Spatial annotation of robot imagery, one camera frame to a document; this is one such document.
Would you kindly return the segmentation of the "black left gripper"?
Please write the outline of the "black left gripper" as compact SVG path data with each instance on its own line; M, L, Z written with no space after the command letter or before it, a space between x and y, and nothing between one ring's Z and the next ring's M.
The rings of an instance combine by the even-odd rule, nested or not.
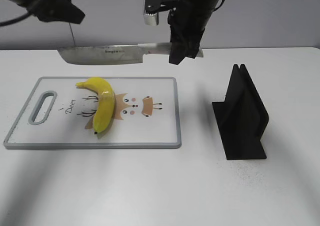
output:
M35 10L33 15L40 21L80 24L85 13L72 0L9 0L27 10Z

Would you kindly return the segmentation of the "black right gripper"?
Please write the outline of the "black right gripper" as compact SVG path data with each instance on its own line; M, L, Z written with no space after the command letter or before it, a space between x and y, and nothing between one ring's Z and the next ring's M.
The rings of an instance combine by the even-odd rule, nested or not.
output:
M162 11L169 11L171 49L169 63L179 65L185 57L194 59L206 25L225 0L161 0Z

